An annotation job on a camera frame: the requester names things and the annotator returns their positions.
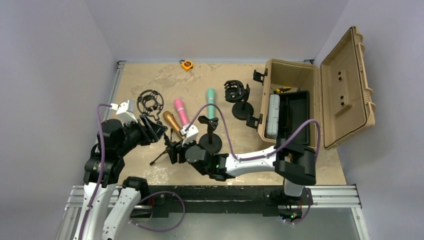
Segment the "gold microphone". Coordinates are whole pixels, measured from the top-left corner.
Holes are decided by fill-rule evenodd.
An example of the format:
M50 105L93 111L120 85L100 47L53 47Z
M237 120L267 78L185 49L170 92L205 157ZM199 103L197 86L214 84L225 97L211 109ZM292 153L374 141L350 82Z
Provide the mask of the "gold microphone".
M174 115L170 111L164 111L162 117L164 118L165 122L170 125L171 129L177 134L177 136L180 139L184 139L184 136L181 135L182 127L177 122Z

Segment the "black tripod microphone stand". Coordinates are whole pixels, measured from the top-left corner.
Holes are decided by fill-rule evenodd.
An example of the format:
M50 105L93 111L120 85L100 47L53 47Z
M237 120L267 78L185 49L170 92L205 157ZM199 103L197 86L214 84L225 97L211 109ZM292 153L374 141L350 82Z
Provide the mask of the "black tripod microphone stand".
M137 98L136 106L138 111L142 115L146 115L150 118L153 118L153 121L156 124L163 125L163 123L160 120L159 114L162 112L164 108L164 99L162 95L153 89L144 90L141 92ZM172 145L172 134L173 130L170 130L170 136L168 136L166 133L163 135L164 137L164 144L165 144L165 150L152 162L150 162L150 165L152 166L155 164L155 162L164 154L168 154L169 159L172 164L175 164L178 161L178 155L173 149Z

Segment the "pink microphone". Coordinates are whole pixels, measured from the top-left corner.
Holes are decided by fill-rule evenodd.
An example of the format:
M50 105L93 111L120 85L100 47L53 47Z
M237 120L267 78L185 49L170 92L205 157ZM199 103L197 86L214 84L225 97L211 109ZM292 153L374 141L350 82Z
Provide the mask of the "pink microphone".
M189 124L190 121L186 112L185 104L180 98L176 98L174 100L174 108L179 115L182 125L185 126Z

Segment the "mint green microphone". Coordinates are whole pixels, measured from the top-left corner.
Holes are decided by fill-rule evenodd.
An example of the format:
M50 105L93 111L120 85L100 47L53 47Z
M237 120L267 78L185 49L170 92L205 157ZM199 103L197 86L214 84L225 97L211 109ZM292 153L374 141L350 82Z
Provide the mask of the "mint green microphone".
M215 107L212 104L215 104L215 98L216 98L216 93L215 93L215 89L214 88L208 88L207 89L207 103L209 104L209 106L207 107L207 117L209 119L213 119L215 118Z

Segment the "black round-base stand with shockmount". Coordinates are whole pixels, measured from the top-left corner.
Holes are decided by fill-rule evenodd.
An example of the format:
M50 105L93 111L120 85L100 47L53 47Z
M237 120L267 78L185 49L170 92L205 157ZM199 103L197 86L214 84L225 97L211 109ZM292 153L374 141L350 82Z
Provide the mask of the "black round-base stand with shockmount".
M233 103L231 112L238 120L247 120L254 114L253 106L248 102L250 96L250 87L239 80L228 80L224 83L225 100Z

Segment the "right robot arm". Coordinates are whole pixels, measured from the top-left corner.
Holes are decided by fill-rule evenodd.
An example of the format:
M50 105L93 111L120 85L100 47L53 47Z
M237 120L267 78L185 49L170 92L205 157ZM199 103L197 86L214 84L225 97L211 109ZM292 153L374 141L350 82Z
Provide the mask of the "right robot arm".
M304 187L316 179L316 151L306 145L278 140L276 146L263 150L231 155L210 153L195 141L189 144L171 142L166 152L172 164L188 163L202 176L225 182L250 173L275 172L283 177L280 196L288 204L300 198Z

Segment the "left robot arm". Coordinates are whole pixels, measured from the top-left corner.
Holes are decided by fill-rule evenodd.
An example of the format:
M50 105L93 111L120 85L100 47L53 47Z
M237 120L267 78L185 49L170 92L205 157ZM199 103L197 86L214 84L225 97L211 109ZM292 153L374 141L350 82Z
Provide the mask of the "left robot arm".
M84 166L83 206L74 239L116 240L136 206L149 199L147 180L128 177L116 204L109 208L117 189L124 156L137 146L158 142L168 130L161 122L155 123L142 114L141 120L122 123L118 119L101 122L97 133L98 144Z

